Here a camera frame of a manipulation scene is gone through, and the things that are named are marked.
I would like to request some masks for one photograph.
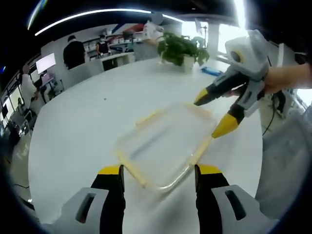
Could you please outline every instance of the white round table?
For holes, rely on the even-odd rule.
[[[208,65],[225,71],[216,60]],[[45,105],[37,119],[29,153],[29,185],[38,218],[51,223],[62,205],[82,187],[90,187],[98,171],[118,163],[113,146],[138,120],[174,102],[193,102],[215,77],[192,74],[150,59],[92,77]],[[204,108],[217,120],[236,97],[221,97]],[[260,116],[256,111],[234,132],[212,141],[201,162],[217,166],[230,184],[255,196],[262,163]],[[140,188],[125,171],[126,209],[123,233],[199,233],[192,173],[161,202]]]

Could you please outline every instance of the computer monitor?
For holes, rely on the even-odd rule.
[[[7,114],[8,114],[8,108],[6,107],[6,105],[4,105],[2,107],[2,117],[3,117],[3,119],[5,119]]]
[[[44,72],[45,70],[54,66],[55,64],[56,62],[55,62],[54,53],[51,53],[48,56],[39,59],[36,62],[38,74]]]

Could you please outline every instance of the plastic container lid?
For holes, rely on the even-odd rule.
[[[115,155],[143,187],[166,192],[194,168],[209,146],[217,121],[192,104],[174,104],[117,140]]]

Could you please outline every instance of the person in white shirt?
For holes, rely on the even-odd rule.
[[[26,64],[23,66],[23,74],[20,86],[20,92],[24,99],[25,108],[29,109],[32,100],[38,99],[38,91],[35,88],[32,80],[29,76],[29,66]]]
[[[144,25],[142,41],[144,42],[143,59],[152,59],[158,57],[157,48],[160,41],[163,39],[163,27],[160,24],[163,21],[163,16],[160,12],[155,12]]]

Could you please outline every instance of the potted plant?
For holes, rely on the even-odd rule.
[[[162,60],[183,66],[185,71],[190,71],[195,62],[201,66],[208,60],[209,54],[204,48],[204,39],[195,37],[178,37],[173,33],[164,33],[164,40],[159,42],[158,54]]]

